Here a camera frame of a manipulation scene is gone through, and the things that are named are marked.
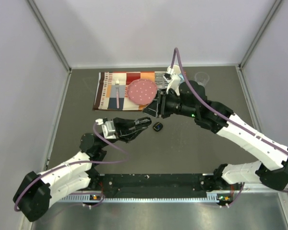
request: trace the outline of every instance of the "striped placemat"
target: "striped placemat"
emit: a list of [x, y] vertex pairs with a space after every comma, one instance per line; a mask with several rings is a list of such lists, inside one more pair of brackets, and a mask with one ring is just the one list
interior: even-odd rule
[[[128, 85], [137, 79], [149, 79], [154, 81], [159, 89], [166, 88], [168, 83], [163, 79], [164, 71], [151, 72], [101, 72], [99, 73], [97, 93], [93, 110], [124, 110], [141, 111], [146, 105], [137, 105], [130, 101], [127, 96]], [[115, 80], [120, 82], [119, 102], [116, 103]]]

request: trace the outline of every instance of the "pink dotted plate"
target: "pink dotted plate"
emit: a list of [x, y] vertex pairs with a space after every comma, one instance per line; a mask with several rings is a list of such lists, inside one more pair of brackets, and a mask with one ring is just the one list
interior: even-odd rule
[[148, 79], [138, 79], [130, 83], [127, 89], [127, 95], [130, 101], [135, 104], [149, 104], [155, 98], [157, 85]]

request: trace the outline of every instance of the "metal frame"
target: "metal frame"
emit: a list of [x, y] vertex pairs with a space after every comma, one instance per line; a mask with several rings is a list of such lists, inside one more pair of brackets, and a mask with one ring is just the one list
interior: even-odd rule
[[247, 52], [245, 53], [245, 55], [241, 61], [241, 64], [240, 64], [241, 69], [243, 69], [245, 67], [246, 63], [250, 59], [250, 56], [252, 55], [255, 47], [257, 46], [259, 40], [263, 36], [265, 30], [267, 29], [268, 25], [270, 24], [271, 20], [273, 19], [274, 15], [276, 14], [276, 12], [279, 10], [282, 3], [283, 3], [283, 0], [276, 0], [274, 2], [271, 10], [269, 11], [268, 15], [266, 16], [263, 24], [261, 25], [259, 31], [257, 32], [254, 40], [252, 41], [250, 47], [248, 48]]
[[42, 16], [41, 12], [39, 11], [35, 1], [34, 0], [26, 0], [26, 2], [28, 3], [34, 16], [36, 17], [37, 21], [39, 22], [40, 26], [42, 27], [42, 30], [44, 31], [47, 39], [51, 43], [51, 45], [54, 49], [54, 52], [57, 54], [58, 58], [60, 59], [60, 61], [63, 64], [63, 66], [65, 67], [65, 69], [67, 71], [71, 71], [72, 68], [69, 66], [65, 56], [63, 55], [58, 43], [56, 42], [56, 39], [54, 38], [52, 32], [50, 31], [50, 29], [47, 25], [47, 23], [45, 22], [44, 17]]
[[48, 164], [49, 164], [49, 161], [50, 161], [50, 156], [51, 156], [51, 153], [52, 153], [54, 139], [55, 139], [56, 133], [58, 131], [59, 121], [60, 121], [60, 117], [61, 117], [61, 113], [62, 113], [62, 109], [63, 109], [63, 105], [64, 105], [64, 101], [65, 101], [65, 97], [66, 97], [69, 81], [71, 79], [71, 75], [72, 75], [72, 71], [68, 71], [66, 82], [65, 82], [65, 85], [64, 85], [64, 90], [62, 92], [61, 101], [60, 101], [60, 104], [59, 104], [59, 107], [58, 107], [58, 111], [57, 111], [57, 114], [56, 114], [56, 120], [54, 122], [53, 130], [52, 130], [52, 133], [51, 133], [51, 138], [49, 140], [49, 144], [48, 144], [48, 148], [47, 148], [47, 157], [46, 157], [46, 162], [45, 162], [44, 167], [43, 167], [43, 171], [47, 170], [47, 167], [48, 167]]

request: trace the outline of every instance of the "black object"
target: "black object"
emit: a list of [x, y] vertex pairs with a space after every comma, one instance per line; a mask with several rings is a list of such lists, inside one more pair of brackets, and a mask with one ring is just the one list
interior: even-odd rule
[[[191, 86], [208, 105], [226, 117], [230, 117], [234, 112], [220, 102], [207, 100], [205, 88], [197, 82], [191, 80]], [[167, 118], [172, 114], [193, 117], [197, 125], [217, 133], [221, 128], [227, 127], [227, 121], [215, 115], [204, 107], [199, 100], [192, 94], [186, 82], [179, 85], [180, 96], [177, 96], [173, 89], [160, 89], [154, 100], [143, 110], [144, 113], [154, 116]]]
[[157, 122], [153, 125], [153, 129], [156, 132], [159, 132], [162, 128], [163, 128], [163, 124], [161, 124], [160, 122]]
[[[151, 123], [152, 122], [149, 117], [143, 117], [137, 120], [114, 118], [113, 124], [118, 139], [109, 139], [109, 141], [112, 143], [116, 142], [117, 140], [130, 142], [143, 130], [147, 129]], [[102, 161], [107, 153], [106, 151], [103, 151], [102, 148], [107, 145], [107, 143], [99, 139], [93, 133], [85, 133], [81, 137], [80, 149], [90, 157], [91, 161]], [[97, 165], [98, 164], [92, 164], [92, 168], [86, 171], [88, 176], [91, 178], [89, 187], [93, 189], [98, 186], [99, 173], [95, 169], [95, 166]], [[39, 177], [39, 175], [37, 175], [35, 172], [30, 172], [24, 177], [24, 180], [13, 197], [14, 203], [23, 190], [27, 188], [28, 185], [37, 177]], [[50, 184], [45, 184], [42, 180], [38, 180], [20, 200], [18, 208], [30, 222], [41, 218], [49, 209], [49, 202], [51, 199], [49, 186]]]
[[[38, 176], [35, 172], [30, 172], [24, 177], [13, 197], [14, 203], [22, 191]], [[47, 212], [51, 199], [49, 186], [42, 180], [38, 180], [20, 200], [18, 207], [30, 222], [38, 220]]]
[[283, 162], [283, 168], [270, 171], [263, 164], [255, 172], [265, 186], [282, 191], [288, 184], [288, 160]]

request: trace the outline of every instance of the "table surface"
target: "table surface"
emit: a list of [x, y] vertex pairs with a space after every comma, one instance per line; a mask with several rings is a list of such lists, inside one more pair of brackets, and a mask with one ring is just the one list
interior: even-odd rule
[[242, 194], [231, 208], [199, 203], [56, 203], [32, 230], [288, 230], [277, 193]]
[[[166, 68], [141, 69], [78, 69], [73, 70], [56, 133], [49, 167], [71, 158], [79, 151], [80, 138], [92, 132], [97, 118], [137, 119], [142, 112], [93, 111], [98, 73], [101, 71], [164, 71]], [[246, 123], [252, 124], [235, 67], [187, 67], [189, 79], [197, 72], [206, 72], [210, 81], [206, 94], [211, 101], [219, 101], [233, 109]], [[99, 165], [100, 173], [212, 173], [223, 163], [240, 164], [256, 161], [251, 154], [231, 141], [197, 126], [192, 118], [172, 115], [161, 122], [163, 129], [152, 127], [129, 144], [117, 142], [131, 154], [128, 162]], [[123, 159], [119, 151], [106, 147], [105, 161]]]

